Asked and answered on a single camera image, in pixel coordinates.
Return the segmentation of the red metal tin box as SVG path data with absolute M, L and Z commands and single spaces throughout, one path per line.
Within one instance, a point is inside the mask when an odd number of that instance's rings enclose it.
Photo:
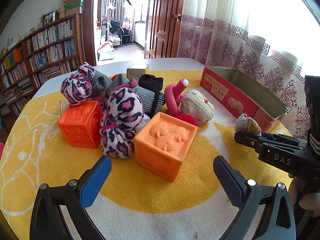
M 270 132 L 289 108 L 263 85 L 236 69 L 205 66 L 200 86 L 234 117 L 253 118 L 263 132 Z

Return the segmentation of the red yarn ball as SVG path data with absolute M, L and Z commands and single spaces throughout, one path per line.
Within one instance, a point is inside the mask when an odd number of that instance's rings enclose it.
M 181 121 L 187 122 L 191 125 L 198 126 L 196 119 L 192 115 L 185 114 L 185 113 L 178 113 L 177 115 L 175 115 L 175 118 Z

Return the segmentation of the cream pink sock bundle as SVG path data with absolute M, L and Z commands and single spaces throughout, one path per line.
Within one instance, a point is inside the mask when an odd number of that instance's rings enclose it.
M 214 116 L 214 106 L 198 90 L 189 90 L 182 95 L 180 109 L 183 114 L 191 115 L 198 125 L 211 121 Z

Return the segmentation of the light orange embossed cube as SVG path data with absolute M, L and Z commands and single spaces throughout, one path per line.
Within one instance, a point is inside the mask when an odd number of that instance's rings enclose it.
M 198 130 L 197 126 L 157 113 L 134 138 L 137 163 L 174 181 Z

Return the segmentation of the pink rubber ring toy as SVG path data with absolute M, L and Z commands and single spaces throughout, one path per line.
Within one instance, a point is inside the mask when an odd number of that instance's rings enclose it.
M 166 114 L 175 117 L 180 113 L 179 105 L 182 93 L 189 86 L 187 79 L 181 79 L 178 83 L 169 84 L 164 90 L 165 103 L 167 105 Z

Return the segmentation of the bright orange embossed cube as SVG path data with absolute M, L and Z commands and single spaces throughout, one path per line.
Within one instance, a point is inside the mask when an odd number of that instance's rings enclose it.
M 58 126 L 73 147 L 97 148 L 100 144 L 100 109 L 98 101 L 70 105 L 61 116 Z

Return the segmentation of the grey striped sock bundle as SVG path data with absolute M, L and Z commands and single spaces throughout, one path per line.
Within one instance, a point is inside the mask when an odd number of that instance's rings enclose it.
M 107 78 L 106 96 L 110 97 L 111 92 L 118 87 L 129 82 L 129 79 L 123 74 L 118 74 L 113 80 Z M 152 118 L 155 114 L 162 111 L 165 105 L 165 98 L 162 92 L 150 91 L 140 86 L 134 88 L 143 105 L 144 113 Z

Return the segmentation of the clear plastic packet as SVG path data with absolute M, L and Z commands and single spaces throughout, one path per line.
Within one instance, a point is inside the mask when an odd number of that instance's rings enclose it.
M 59 101 L 59 112 L 61 117 L 64 115 L 64 113 L 66 112 L 69 106 L 70 106 L 70 103 Z

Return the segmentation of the black knit sock bundle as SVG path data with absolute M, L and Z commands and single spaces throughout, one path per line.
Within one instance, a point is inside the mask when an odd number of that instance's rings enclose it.
M 163 89 L 163 78 L 155 77 L 151 74 L 144 74 L 139 78 L 138 84 L 140 87 L 150 91 L 161 91 Z

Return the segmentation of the large leopard print sock bundle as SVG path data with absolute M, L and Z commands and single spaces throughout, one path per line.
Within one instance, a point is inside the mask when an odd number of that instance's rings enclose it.
M 144 109 L 135 91 L 137 81 L 112 90 L 101 119 L 101 150 L 104 155 L 126 159 L 134 153 L 136 127 L 143 121 Z

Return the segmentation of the small cardboard box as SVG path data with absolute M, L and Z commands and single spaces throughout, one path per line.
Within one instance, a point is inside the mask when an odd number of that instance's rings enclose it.
M 149 72 L 149 65 L 148 64 L 132 64 L 126 70 L 126 77 L 129 80 L 135 79 L 139 82 L 140 77 L 148 74 Z

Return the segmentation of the grey knit sock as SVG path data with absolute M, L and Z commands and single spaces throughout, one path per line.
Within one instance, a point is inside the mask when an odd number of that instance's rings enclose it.
M 90 81 L 90 84 L 92 85 L 91 98 L 105 96 L 106 90 L 111 83 L 112 80 L 108 76 L 99 71 L 95 71 L 95 74 Z

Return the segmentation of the patterned purple curtain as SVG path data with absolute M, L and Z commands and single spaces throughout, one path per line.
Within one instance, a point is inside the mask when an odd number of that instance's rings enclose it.
M 257 81 L 289 109 L 289 132 L 306 138 L 304 83 L 319 75 L 319 24 L 302 0 L 184 0 L 177 55 Z

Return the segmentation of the brown wooden door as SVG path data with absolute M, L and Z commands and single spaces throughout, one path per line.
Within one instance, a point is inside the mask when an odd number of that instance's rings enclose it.
M 177 56 L 184 0 L 149 0 L 144 57 Z

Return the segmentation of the picture frame on shelf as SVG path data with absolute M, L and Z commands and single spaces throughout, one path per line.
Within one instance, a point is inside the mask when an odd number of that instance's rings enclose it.
M 59 19 L 58 12 L 57 10 L 54 10 L 42 16 L 42 23 L 43 25 L 47 25 L 48 23 L 54 22 L 58 19 Z

